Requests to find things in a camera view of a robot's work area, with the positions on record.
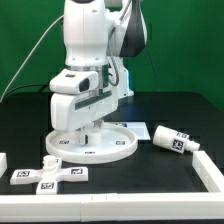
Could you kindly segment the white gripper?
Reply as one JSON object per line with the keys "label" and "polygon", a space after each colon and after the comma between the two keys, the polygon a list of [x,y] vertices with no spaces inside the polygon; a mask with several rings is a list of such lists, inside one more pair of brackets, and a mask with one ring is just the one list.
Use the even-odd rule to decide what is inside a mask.
{"label": "white gripper", "polygon": [[101,119],[117,110],[118,93],[115,88],[105,90],[98,96],[66,95],[55,93],[51,98],[51,123],[58,131],[78,130],[78,143],[86,145],[88,136],[82,128],[94,122],[94,127],[101,130],[104,121]]}

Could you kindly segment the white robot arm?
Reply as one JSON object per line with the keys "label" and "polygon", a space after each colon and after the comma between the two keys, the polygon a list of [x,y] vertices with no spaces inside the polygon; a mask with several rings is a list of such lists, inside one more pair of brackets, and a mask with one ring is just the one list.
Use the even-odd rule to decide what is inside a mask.
{"label": "white robot arm", "polygon": [[135,57],[147,32],[139,0],[121,0],[112,12],[105,0],[65,0],[63,39],[66,68],[50,81],[51,120],[55,130],[89,142],[88,129],[118,107],[119,79],[109,77],[117,57]]}

